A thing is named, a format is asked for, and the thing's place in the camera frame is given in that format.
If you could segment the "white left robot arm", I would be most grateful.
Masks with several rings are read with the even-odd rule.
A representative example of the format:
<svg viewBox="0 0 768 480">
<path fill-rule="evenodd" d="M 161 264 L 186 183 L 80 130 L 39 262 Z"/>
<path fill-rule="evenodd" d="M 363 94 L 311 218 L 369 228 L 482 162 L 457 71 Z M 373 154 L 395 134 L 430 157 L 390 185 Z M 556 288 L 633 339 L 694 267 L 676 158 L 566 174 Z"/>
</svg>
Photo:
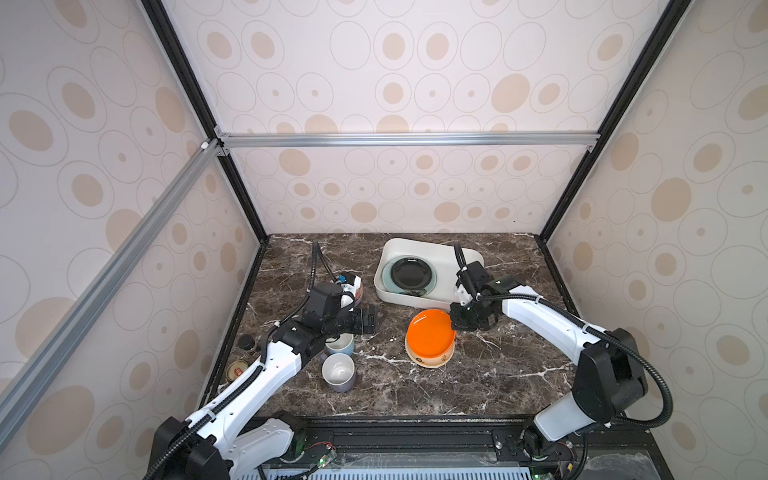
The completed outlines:
<svg viewBox="0 0 768 480">
<path fill-rule="evenodd" d="M 362 279 L 348 272 L 311 287 L 298 310 L 268 331 L 258 360 L 243 374 L 185 420 L 170 417 L 158 427 L 146 478 L 237 479 L 287 453 L 299 420 L 281 414 L 246 426 L 327 340 L 375 332 L 376 311 L 361 307 L 362 297 Z"/>
</svg>

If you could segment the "black plate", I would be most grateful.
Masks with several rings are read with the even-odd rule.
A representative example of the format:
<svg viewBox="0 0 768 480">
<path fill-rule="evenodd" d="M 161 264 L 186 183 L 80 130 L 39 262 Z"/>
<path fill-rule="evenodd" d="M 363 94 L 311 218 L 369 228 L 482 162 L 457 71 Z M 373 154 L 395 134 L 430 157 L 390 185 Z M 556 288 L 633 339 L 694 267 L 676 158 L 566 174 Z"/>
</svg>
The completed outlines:
<svg viewBox="0 0 768 480">
<path fill-rule="evenodd" d="M 407 291 L 425 290 L 433 280 L 431 266 L 424 260 L 406 257 L 394 262 L 390 269 L 392 282 Z"/>
</svg>

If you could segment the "horizontal aluminium frame bar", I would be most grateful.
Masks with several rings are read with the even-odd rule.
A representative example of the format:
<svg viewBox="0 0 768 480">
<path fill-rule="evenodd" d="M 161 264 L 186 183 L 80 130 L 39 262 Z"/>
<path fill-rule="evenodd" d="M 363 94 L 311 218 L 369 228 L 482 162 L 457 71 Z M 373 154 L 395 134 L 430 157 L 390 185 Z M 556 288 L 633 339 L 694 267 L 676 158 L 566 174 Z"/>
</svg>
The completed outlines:
<svg viewBox="0 0 768 480">
<path fill-rule="evenodd" d="M 224 134 L 227 148 L 594 145 L 594 131 Z"/>
</svg>

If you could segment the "white plastic bin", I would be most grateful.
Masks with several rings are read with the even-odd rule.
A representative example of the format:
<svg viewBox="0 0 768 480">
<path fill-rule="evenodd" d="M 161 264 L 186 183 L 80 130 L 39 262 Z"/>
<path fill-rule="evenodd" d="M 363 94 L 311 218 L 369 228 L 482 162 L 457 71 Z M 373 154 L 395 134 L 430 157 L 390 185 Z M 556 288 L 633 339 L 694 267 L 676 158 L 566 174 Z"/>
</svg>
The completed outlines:
<svg viewBox="0 0 768 480">
<path fill-rule="evenodd" d="M 393 238 L 383 247 L 375 291 L 386 303 L 448 311 L 459 301 L 459 270 L 453 246 Z"/>
</svg>

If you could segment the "orange plate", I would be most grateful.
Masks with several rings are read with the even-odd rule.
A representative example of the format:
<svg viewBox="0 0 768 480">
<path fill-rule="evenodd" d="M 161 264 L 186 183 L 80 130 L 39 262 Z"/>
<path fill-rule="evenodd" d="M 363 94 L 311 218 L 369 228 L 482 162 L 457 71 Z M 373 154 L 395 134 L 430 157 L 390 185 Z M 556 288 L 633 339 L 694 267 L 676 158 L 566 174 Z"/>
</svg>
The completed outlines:
<svg viewBox="0 0 768 480">
<path fill-rule="evenodd" d="M 456 332 L 449 314 L 438 309 L 418 313 L 410 322 L 405 348 L 417 365 L 437 369 L 446 365 L 455 352 Z"/>
</svg>

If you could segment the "grey purple mug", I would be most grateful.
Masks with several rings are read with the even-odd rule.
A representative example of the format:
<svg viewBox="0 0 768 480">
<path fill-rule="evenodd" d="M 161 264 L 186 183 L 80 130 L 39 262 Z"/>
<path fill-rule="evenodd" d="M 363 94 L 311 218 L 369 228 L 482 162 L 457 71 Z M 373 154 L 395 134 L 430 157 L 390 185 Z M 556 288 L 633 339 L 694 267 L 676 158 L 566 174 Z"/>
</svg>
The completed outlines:
<svg viewBox="0 0 768 480">
<path fill-rule="evenodd" d="M 321 374 L 328 387 L 337 393 L 349 392 L 356 381 L 354 361 L 344 353 L 328 356 L 323 362 Z"/>
</svg>

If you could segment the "mint green floral plate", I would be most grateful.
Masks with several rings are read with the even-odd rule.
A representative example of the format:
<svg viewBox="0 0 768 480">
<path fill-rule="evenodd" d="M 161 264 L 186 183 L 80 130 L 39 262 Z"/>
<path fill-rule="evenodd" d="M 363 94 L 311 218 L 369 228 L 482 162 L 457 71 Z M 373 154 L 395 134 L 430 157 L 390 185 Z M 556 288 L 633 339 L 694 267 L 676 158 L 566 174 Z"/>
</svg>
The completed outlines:
<svg viewBox="0 0 768 480">
<path fill-rule="evenodd" d="M 424 259 L 400 257 L 385 265 L 382 282 L 390 293 L 425 297 L 437 285 L 437 274 Z"/>
</svg>

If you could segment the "light blue mug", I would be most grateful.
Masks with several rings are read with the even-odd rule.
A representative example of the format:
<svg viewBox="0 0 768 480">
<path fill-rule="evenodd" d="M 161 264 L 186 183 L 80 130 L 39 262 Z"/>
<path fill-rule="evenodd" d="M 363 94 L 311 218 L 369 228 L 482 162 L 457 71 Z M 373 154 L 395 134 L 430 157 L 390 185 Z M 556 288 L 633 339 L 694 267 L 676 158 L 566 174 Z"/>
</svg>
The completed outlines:
<svg viewBox="0 0 768 480">
<path fill-rule="evenodd" d="M 325 350 L 329 355 L 344 354 L 352 356 L 355 348 L 354 335 L 343 333 L 337 338 L 328 339 L 325 342 Z"/>
</svg>

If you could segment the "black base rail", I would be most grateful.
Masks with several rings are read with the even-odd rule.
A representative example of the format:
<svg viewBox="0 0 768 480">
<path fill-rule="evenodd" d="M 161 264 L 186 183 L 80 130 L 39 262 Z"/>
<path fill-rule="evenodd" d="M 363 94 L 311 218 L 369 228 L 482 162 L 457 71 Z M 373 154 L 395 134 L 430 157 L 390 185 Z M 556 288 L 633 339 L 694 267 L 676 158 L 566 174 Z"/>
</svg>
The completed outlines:
<svg viewBox="0 0 768 480">
<path fill-rule="evenodd" d="M 231 443 L 210 425 L 170 418 L 157 430 L 148 479 L 669 479 L 653 436 L 595 427 L 524 449 L 527 416 L 249 420 Z"/>
</svg>

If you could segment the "left diagonal aluminium bar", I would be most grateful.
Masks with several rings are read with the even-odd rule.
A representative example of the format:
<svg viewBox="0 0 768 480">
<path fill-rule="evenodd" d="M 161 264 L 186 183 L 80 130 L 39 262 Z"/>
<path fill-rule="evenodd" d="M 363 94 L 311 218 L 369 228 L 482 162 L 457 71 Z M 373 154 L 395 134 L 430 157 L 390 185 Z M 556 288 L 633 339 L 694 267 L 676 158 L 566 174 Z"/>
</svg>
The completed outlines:
<svg viewBox="0 0 768 480">
<path fill-rule="evenodd" d="M 16 435 L 126 278 L 175 214 L 208 163 L 217 157 L 221 146 L 220 140 L 212 138 L 197 150 L 3 394 L 3 449 Z"/>
</svg>

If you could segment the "small black cap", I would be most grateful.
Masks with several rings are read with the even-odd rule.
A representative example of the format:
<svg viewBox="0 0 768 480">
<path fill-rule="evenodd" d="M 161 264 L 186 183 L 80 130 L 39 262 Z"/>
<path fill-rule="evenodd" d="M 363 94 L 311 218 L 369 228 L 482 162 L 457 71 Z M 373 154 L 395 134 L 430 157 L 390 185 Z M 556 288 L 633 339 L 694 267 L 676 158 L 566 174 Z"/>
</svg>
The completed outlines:
<svg viewBox="0 0 768 480">
<path fill-rule="evenodd" d="M 250 334 L 243 334 L 237 339 L 237 347 L 246 353 L 252 353 L 256 348 L 256 340 Z"/>
</svg>

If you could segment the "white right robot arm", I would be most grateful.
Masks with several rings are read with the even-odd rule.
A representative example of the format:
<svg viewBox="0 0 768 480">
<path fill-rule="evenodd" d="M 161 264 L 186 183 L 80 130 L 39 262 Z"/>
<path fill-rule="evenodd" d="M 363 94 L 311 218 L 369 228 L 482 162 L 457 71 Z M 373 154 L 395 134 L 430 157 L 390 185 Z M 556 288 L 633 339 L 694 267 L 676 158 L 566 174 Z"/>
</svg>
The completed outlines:
<svg viewBox="0 0 768 480">
<path fill-rule="evenodd" d="M 454 330 L 488 330 L 506 316 L 527 326 L 575 365 L 570 392 L 534 416 L 536 439 L 555 442 L 615 421 L 658 428 L 671 419 L 672 392 L 660 371 L 639 353 L 630 332 L 591 324 L 513 276 L 494 278 L 477 261 L 458 261 L 456 296 L 449 312 Z M 661 411 L 646 420 L 625 417 L 623 413 L 648 393 L 649 380 L 661 393 Z"/>
</svg>

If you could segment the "red patterned bowl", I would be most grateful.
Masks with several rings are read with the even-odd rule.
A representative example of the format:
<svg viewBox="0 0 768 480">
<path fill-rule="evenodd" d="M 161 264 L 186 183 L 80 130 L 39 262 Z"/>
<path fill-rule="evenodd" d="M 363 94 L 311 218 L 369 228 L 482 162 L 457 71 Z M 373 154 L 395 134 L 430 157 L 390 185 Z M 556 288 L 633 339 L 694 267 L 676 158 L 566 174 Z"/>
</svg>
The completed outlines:
<svg viewBox="0 0 768 480">
<path fill-rule="evenodd" d="M 361 302 L 363 296 L 363 282 L 362 278 L 356 276 L 351 283 L 351 293 L 354 296 L 354 304 L 357 305 Z"/>
</svg>

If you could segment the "green drink can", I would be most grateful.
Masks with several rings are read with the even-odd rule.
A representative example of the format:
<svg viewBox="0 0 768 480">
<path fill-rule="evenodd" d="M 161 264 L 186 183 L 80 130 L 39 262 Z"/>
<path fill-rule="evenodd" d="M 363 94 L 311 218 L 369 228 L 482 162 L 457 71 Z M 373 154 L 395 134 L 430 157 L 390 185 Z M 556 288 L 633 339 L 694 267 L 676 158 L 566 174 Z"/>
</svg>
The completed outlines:
<svg viewBox="0 0 768 480">
<path fill-rule="evenodd" d="M 229 383 L 233 383 L 238 380 L 244 373 L 248 371 L 252 363 L 246 359 L 238 359 L 231 362 L 226 370 L 225 377 Z"/>
</svg>

